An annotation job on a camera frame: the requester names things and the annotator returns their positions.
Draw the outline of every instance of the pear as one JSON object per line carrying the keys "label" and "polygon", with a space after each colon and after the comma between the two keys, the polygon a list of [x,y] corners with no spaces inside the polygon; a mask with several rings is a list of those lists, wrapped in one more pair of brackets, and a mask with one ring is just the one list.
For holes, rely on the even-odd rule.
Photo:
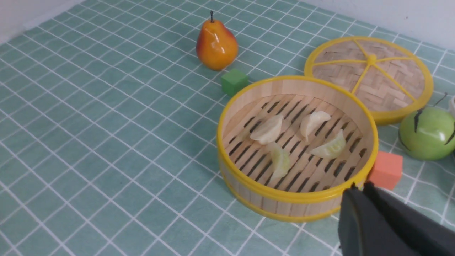
{"label": "pear", "polygon": [[221,21],[213,19],[213,11],[210,11],[210,19],[202,24],[196,53],[206,67],[215,71],[226,68],[237,57],[237,40]]}

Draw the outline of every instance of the steamer basket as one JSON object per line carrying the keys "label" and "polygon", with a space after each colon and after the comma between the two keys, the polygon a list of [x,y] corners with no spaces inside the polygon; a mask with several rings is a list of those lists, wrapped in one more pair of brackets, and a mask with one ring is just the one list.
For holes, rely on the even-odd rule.
{"label": "steamer basket", "polygon": [[[308,138],[299,126],[312,111],[332,118]],[[290,152],[291,169],[280,181],[269,181],[271,158],[265,146],[249,138],[260,122],[282,114],[277,139]],[[346,147],[334,160],[309,154],[343,129]],[[239,201],[271,219],[306,222],[340,208],[341,196],[352,183],[362,186],[378,152],[373,117],[355,96],[312,77],[283,76],[256,82],[237,93],[221,114],[217,130],[220,170]]]}

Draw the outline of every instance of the yellow plastic rim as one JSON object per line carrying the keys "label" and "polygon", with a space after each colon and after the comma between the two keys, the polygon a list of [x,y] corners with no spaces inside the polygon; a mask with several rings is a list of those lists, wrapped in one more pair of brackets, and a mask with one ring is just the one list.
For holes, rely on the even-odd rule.
{"label": "yellow plastic rim", "polygon": [[[352,99],[354,102],[356,102],[363,110],[363,112],[366,114],[368,122],[370,123],[371,129],[373,131],[373,150],[371,152],[371,156],[368,159],[368,161],[365,163],[365,166],[352,178],[349,180],[345,181],[344,183],[330,188],[326,189],[323,191],[317,191],[317,192],[309,192],[309,193],[294,193],[294,192],[287,192],[287,191],[282,191],[278,189],[273,189],[270,187],[267,187],[263,184],[260,184],[253,179],[249,178],[247,175],[242,173],[232,162],[232,160],[229,158],[228,153],[223,147],[222,143],[222,127],[224,124],[224,119],[226,117],[226,113],[228,109],[231,107],[231,105],[244,93],[247,91],[255,88],[256,86],[261,86],[262,84],[268,83],[268,82],[273,82],[273,81],[278,81],[278,80],[305,80],[305,81],[310,81],[310,82],[315,82],[319,83],[325,86],[328,86],[346,96],[348,96],[350,99]],[[366,106],[358,99],[356,98],[353,94],[349,93],[342,87],[336,86],[332,83],[329,83],[327,81],[317,79],[314,77],[304,77],[304,76],[279,76],[279,77],[272,77],[268,79],[264,79],[258,82],[255,82],[241,91],[239,91],[234,97],[229,100],[227,103],[226,107],[223,109],[223,112],[221,113],[220,116],[220,121],[218,122],[218,128],[217,128],[217,148],[218,148],[218,155],[220,161],[222,161],[223,164],[227,166],[228,171],[234,176],[236,180],[238,180],[242,185],[245,187],[249,188],[251,191],[262,195],[266,198],[276,200],[276,201],[281,201],[281,202],[287,202],[287,203],[297,203],[297,204],[308,204],[308,203],[319,203],[319,202],[324,202],[332,198],[336,198],[341,196],[343,191],[345,189],[348,189],[352,183],[355,183],[356,185],[359,185],[360,183],[363,183],[369,171],[373,167],[374,161],[376,160],[376,156],[378,154],[378,149],[379,149],[379,142],[378,142],[378,130],[376,128],[376,124],[374,123],[373,116],[371,113],[368,111]]]}
{"label": "yellow plastic rim", "polygon": [[[395,48],[397,50],[400,50],[403,54],[405,54],[408,57],[391,57],[391,58],[385,58],[385,59],[372,59],[372,55],[368,55],[367,52],[363,49],[363,47],[357,42],[357,40],[363,40],[363,41],[374,41],[378,43],[382,43],[385,45],[388,45],[392,48]],[[324,51],[326,48],[339,44],[341,42],[346,42],[346,41],[354,41],[354,43],[359,47],[359,49],[363,52],[363,54],[366,57],[365,61],[362,60],[338,60],[338,61],[326,61],[322,63],[315,63],[316,58],[321,54],[322,51]],[[378,67],[375,62],[378,61],[386,61],[386,60],[403,60],[403,59],[409,59],[413,60],[417,66],[420,68],[420,71],[422,72],[424,79],[425,79],[425,87],[424,90],[419,98],[414,98],[409,92],[407,92],[400,84],[398,84],[388,73],[385,73],[384,70],[382,70],[380,67]],[[388,125],[388,124],[393,124],[393,123],[398,123],[400,122],[403,118],[405,118],[407,115],[409,115],[411,112],[418,110],[420,108],[425,107],[427,102],[431,98],[431,94],[433,93],[433,77],[431,76],[430,71],[428,70],[427,66],[412,52],[408,51],[407,49],[396,45],[392,42],[382,40],[379,38],[373,38],[373,37],[366,37],[366,36],[351,36],[351,37],[341,37],[332,41],[328,41],[322,45],[320,45],[318,48],[316,48],[309,56],[308,60],[305,63],[305,68],[304,68],[304,74],[305,76],[308,77],[313,77],[313,67],[314,66],[320,66],[324,64],[334,64],[337,62],[359,62],[359,63],[366,63],[367,66],[360,76],[359,81],[357,84],[354,86],[353,91],[351,93],[354,93],[355,90],[358,88],[360,85],[360,82],[362,81],[363,76],[366,74],[367,70],[369,69],[370,66],[376,67],[381,73],[383,73],[388,79],[390,79],[399,89],[401,89],[409,98],[413,100],[411,104],[404,108],[400,108],[397,110],[391,110],[391,111],[371,111],[371,114],[373,115],[373,119],[375,120],[377,125]]]}
{"label": "yellow plastic rim", "polygon": [[246,201],[243,197],[241,197],[233,188],[232,186],[227,182],[226,177],[223,175],[223,179],[226,182],[227,187],[231,191],[231,193],[239,200],[242,204],[244,204],[246,207],[248,207],[250,210],[256,212],[259,215],[262,215],[264,217],[274,219],[274,220],[279,220],[279,221],[285,221],[285,222],[310,222],[314,220],[320,220],[326,217],[329,217],[330,215],[338,212],[341,208],[341,206],[335,207],[329,211],[319,213],[316,215],[308,215],[308,216],[288,216],[288,215],[281,215],[281,214],[276,214],[276,213],[271,213],[266,210],[262,210],[261,208],[251,204],[250,202]]}

